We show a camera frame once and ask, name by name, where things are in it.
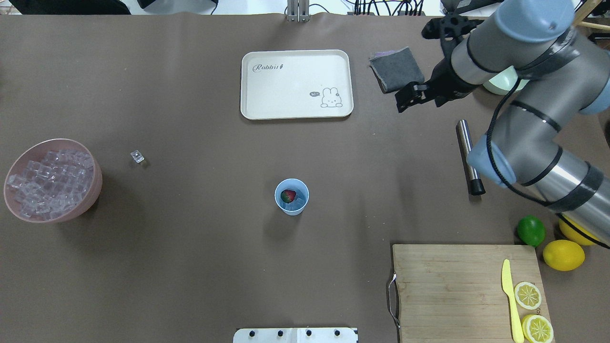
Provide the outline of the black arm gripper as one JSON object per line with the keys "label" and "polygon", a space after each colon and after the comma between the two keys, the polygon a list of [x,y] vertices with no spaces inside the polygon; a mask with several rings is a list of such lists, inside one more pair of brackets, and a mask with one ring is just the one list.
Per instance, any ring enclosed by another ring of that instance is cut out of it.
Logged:
{"label": "black arm gripper", "polygon": [[459,14],[446,14],[444,17],[432,18],[421,31],[427,40],[439,40],[444,58],[436,65],[431,78],[421,84],[409,82],[395,93],[398,113],[409,107],[434,101],[437,107],[469,95],[478,85],[471,84],[459,77],[451,65],[453,50],[484,20],[470,19]]}

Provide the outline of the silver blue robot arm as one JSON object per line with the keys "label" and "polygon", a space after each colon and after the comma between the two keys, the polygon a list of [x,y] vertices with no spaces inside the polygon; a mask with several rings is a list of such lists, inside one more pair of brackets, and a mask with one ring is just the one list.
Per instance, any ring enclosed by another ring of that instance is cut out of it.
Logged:
{"label": "silver blue robot arm", "polygon": [[609,247],[609,178],[555,143],[576,115],[609,107],[609,52],[573,26],[570,0],[505,0],[485,20],[454,11],[422,30],[444,58],[425,82],[395,94],[398,111],[462,99],[513,67],[527,84],[501,100],[467,162],[521,197],[541,204],[575,231]]}

